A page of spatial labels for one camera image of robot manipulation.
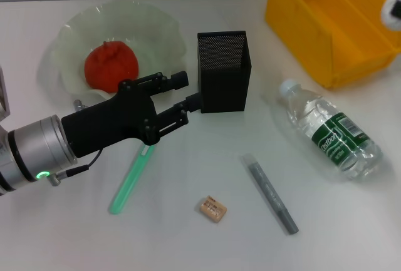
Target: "yellow container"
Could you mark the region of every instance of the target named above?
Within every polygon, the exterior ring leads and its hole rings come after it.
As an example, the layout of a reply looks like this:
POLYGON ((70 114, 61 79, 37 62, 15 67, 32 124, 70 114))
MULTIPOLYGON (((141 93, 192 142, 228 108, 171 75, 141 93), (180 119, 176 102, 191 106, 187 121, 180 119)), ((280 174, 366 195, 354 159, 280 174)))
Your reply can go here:
POLYGON ((337 88, 387 67, 401 33, 380 20, 385 0, 268 0, 266 21, 307 72, 337 88))

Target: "water bottle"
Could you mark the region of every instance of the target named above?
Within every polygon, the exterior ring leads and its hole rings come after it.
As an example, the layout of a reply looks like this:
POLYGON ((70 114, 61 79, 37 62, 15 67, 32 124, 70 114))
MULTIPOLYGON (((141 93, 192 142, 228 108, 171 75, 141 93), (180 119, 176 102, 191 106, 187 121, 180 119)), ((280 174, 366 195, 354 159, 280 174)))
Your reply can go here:
POLYGON ((352 120, 336 106, 295 80, 284 81, 280 94, 291 122, 349 178, 369 174, 383 153, 352 120))

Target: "red tomato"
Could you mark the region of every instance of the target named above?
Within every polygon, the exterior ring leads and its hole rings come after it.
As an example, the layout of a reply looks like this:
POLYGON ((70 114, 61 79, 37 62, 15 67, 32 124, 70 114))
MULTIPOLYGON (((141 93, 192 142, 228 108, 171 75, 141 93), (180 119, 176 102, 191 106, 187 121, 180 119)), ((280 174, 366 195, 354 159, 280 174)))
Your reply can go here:
POLYGON ((85 78, 95 89, 115 93, 122 80, 138 77, 138 60, 122 41, 105 41, 85 61, 85 78))

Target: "bottle label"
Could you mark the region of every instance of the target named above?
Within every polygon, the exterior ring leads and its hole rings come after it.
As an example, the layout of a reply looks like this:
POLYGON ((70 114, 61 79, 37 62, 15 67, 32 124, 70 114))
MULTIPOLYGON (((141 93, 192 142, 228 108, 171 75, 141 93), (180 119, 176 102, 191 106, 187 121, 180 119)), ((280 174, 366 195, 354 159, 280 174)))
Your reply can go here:
POLYGON ((322 149, 336 166, 369 137, 346 115, 338 113, 312 136, 312 141, 322 149))

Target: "white table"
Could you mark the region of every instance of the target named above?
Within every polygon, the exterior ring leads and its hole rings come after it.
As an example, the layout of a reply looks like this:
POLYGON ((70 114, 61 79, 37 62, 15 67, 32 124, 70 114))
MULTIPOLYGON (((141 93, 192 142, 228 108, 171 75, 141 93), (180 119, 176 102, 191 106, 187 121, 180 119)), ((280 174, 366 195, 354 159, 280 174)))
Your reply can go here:
MULTIPOLYGON (((5 129, 73 112, 48 49, 69 18, 102 2, 0 4, 0 64, 12 111, 5 129)), ((121 215, 109 215, 108 206, 136 140, 107 148, 90 171, 57 188, 41 180, 1 197, 1 270, 400 270, 401 74, 386 71, 332 93, 306 75, 264 22, 266 0, 146 2, 181 22, 187 44, 190 86, 156 97, 157 109, 197 91, 197 33, 242 29, 253 63, 246 111, 189 114, 187 126, 157 145, 121 215), (327 159, 310 143, 302 147, 283 111, 261 97, 280 76, 298 79, 348 113, 381 145, 387 168, 362 183, 329 176, 327 159), (241 165, 239 156, 248 152, 298 234, 285 234, 241 165), (219 224, 198 212, 208 195, 228 208, 219 224)))

